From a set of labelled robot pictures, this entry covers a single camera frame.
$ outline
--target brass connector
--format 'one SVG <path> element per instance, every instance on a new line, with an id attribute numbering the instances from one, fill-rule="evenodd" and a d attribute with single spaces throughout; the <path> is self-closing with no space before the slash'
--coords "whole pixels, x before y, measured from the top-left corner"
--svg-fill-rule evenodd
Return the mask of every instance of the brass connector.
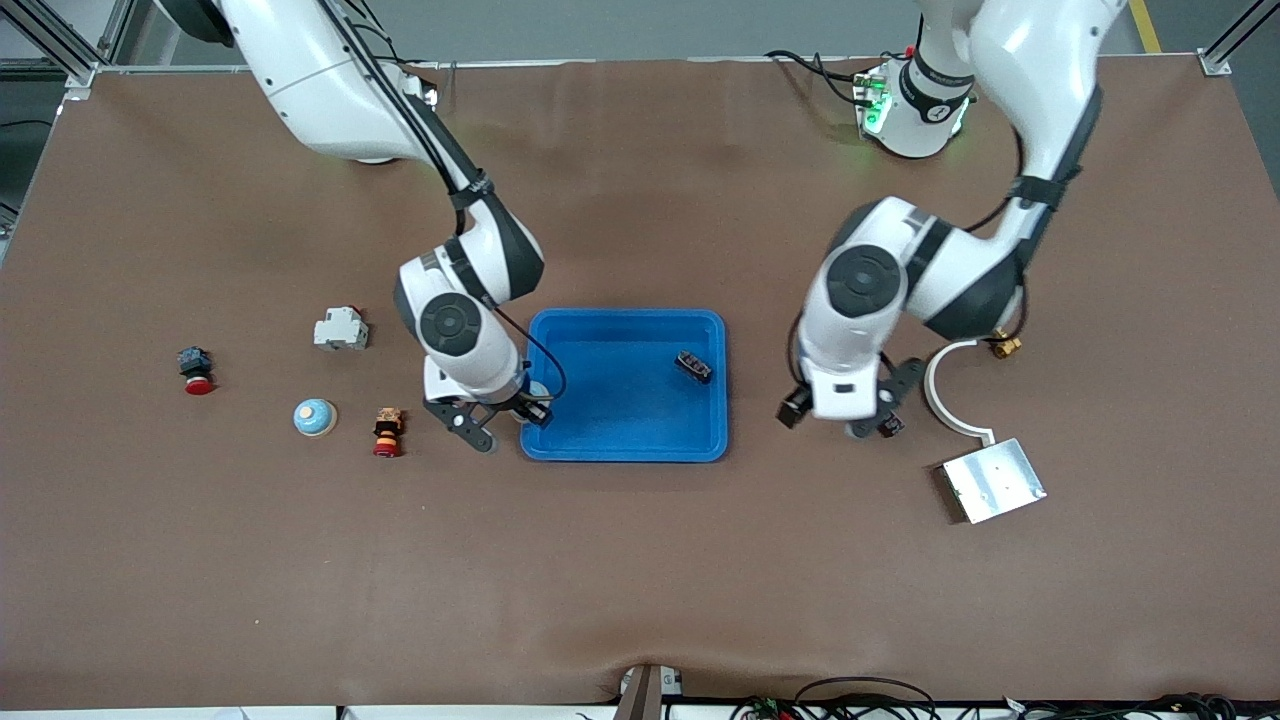
<path id="1" fill-rule="evenodd" d="M 884 76 L 876 76 L 869 73 L 858 73 L 854 76 L 854 87 L 874 87 L 876 90 L 884 90 L 888 83 L 888 78 Z"/>
<path id="2" fill-rule="evenodd" d="M 995 333 L 992 333 L 992 337 L 1004 341 L 1004 342 L 991 343 L 991 354 L 998 357 L 1000 360 L 1010 357 L 1014 352 L 1018 352 L 1023 347 L 1023 341 L 1018 340 L 1016 337 L 1012 340 L 1004 340 L 1009 337 L 1009 333 L 1006 333 L 1005 331 L 997 329 Z"/>

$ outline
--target gray floor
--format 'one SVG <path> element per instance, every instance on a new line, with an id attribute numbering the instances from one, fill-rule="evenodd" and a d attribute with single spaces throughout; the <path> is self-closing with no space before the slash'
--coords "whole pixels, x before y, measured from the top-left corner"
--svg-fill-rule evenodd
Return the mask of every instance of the gray floor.
<path id="1" fill-rule="evenodd" d="M 525 3 L 425 4 L 369 0 L 402 58 L 477 60 L 664 60 L 801 54 L 876 55 L 915 38 L 918 10 L 905 0 L 529 0 Z M 380 49 L 376 37 L 370 46 Z M 155 61 L 163 42 L 138 60 Z M 1121 15 L 1103 53 L 1142 53 L 1129 14 Z M 237 64 L 234 50 L 179 40 L 174 64 Z"/>
<path id="2" fill-rule="evenodd" d="M 1210 45 L 1252 3 L 1244 0 L 1147 0 L 1152 24 L 1166 51 Z M 1280 17 L 1258 28 L 1231 54 L 1231 78 L 1253 141 L 1280 195 Z"/>
<path id="3" fill-rule="evenodd" d="M 17 120 L 54 120 L 63 97 L 60 76 L 44 79 L 0 81 L 0 124 Z M 44 124 L 0 128 L 0 202 L 22 206 L 27 184 L 49 137 Z"/>
<path id="4" fill-rule="evenodd" d="M 114 0 L 45 0 L 82 37 L 96 42 L 106 29 Z M 27 42 L 18 28 L 0 22 L 0 58 L 40 58 L 40 49 Z"/>

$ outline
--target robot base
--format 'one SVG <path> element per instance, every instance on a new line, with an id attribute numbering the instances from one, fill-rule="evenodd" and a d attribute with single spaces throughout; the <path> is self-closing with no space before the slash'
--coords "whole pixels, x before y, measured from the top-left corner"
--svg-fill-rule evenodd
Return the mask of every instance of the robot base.
<path id="1" fill-rule="evenodd" d="M 868 100 L 870 108 L 858 108 L 858 131 L 865 137 L 879 142 L 884 150 L 908 159 L 928 158 L 946 146 L 957 132 L 969 100 L 954 113 L 954 119 L 941 123 L 927 123 L 920 113 L 906 99 L 892 88 L 899 87 L 899 74 L 906 67 L 905 60 L 887 60 L 878 68 L 859 74 L 860 82 L 854 87 L 854 97 Z"/>

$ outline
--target red button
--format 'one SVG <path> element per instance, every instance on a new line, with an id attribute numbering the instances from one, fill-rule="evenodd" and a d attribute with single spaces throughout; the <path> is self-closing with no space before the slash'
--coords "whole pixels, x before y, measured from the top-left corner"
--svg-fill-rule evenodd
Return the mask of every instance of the red button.
<path id="1" fill-rule="evenodd" d="M 210 392 L 214 392 L 214 383 L 209 382 L 209 379 L 191 378 L 187 380 L 188 395 L 209 395 Z"/>

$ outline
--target tabletop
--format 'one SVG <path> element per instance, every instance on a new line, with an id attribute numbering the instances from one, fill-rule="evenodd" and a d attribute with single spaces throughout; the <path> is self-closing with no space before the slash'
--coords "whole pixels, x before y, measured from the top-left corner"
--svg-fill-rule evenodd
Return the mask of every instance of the tabletop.
<path id="1" fill-rule="evenodd" d="M 434 172 L 297 143 L 244 74 L 100 74 L 69 102 L 0 269 L 0 706 L 585 702 L 637 662 L 694 694 L 877 674 L 943 698 L 1280 694 L 1280 205 L 1230 83 L 1103 59 L 1102 119 L 1030 268 L 1025 347 L 940 383 L 1048 497 L 957 521 L 975 447 L 787 430 L 787 325 L 852 208 L 955 224 L 1014 174 L 979 101 L 940 155 L 858 138 L 771 63 L 438 76 L 440 114 L 539 237 L 509 305 L 687 306 L 728 332 L 705 465 L 472 452 L 421 409 L 396 269 L 442 243 Z M 320 352 L 356 305 L 362 352 Z M 182 392 L 200 345 L 219 389 Z M 905 319 L 887 351 L 942 341 Z M 293 406 L 339 413 L 320 439 Z M 371 455 L 379 407 L 406 455 Z"/>

